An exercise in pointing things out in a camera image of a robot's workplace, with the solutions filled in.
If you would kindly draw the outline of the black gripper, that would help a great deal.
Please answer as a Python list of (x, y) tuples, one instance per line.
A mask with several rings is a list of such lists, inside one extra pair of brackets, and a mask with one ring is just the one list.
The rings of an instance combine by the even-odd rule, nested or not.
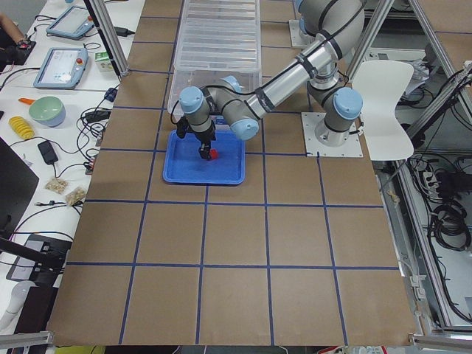
[(215, 124), (211, 123), (205, 131), (201, 132), (197, 132), (192, 126), (190, 126), (189, 132), (195, 134), (196, 138), (202, 144), (198, 149), (200, 157), (202, 159), (206, 159), (207, 161), (211, 160), (211, 142), (216, 140)]

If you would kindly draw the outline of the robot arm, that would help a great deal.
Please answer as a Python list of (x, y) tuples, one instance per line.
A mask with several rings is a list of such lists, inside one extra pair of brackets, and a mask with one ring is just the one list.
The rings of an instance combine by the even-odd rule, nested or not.
[(308, 20), (305, 17), (301, 17), (299, 20), (299, 35), (308, 43), (312, 43), (315, 40), (316, 33), (310, 27)]
[(215, 141), (212, 116), (220, 114), (231, 131), (243, 141), (259, 131), (260, 120), (288, 99), (301, 86), (324, 108), (324, 119), (316, 125), (316, 138), (338, 147), (349, 136), (353, 121), (361, 113), (363, 100), (354, 89), (339, 83), (338, 62), (357, 42), (364, 25), (362, 1), (298, 1), (303, 30), (314, 38), (294, 60), (267, 83), (243, 92), (233, 76), (212, 85), (189, 86), (178, 105), (184, 113), (176, 122), (176, 134), (195, 135), (204, 160), (213, 159)]

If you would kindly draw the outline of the person forearm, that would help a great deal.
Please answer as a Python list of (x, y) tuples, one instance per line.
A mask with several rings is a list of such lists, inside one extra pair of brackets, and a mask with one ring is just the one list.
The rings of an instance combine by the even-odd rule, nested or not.
[(18, 44), (24, 39), (24, 34), (21, 32), (18, 26), (4, 13), (0, 14), (0, 23), (1, 28), (13, 42)]

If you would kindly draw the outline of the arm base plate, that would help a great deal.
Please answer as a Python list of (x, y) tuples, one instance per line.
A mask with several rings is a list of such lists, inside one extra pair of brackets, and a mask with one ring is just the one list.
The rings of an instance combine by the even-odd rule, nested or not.
[(300, 18), (299, 20), (290, 20), (288, 26), (290, 30), (291, 46), (293, 48), (304, 49), (314, 41), (314, 37), (305, 32), (304, 18)]
[(306, 155), (309, 157), (362, 158), (360, 138), (352, 122), (345, 132), (334, 132), (325, 124), (325, 113), (302, 112)]

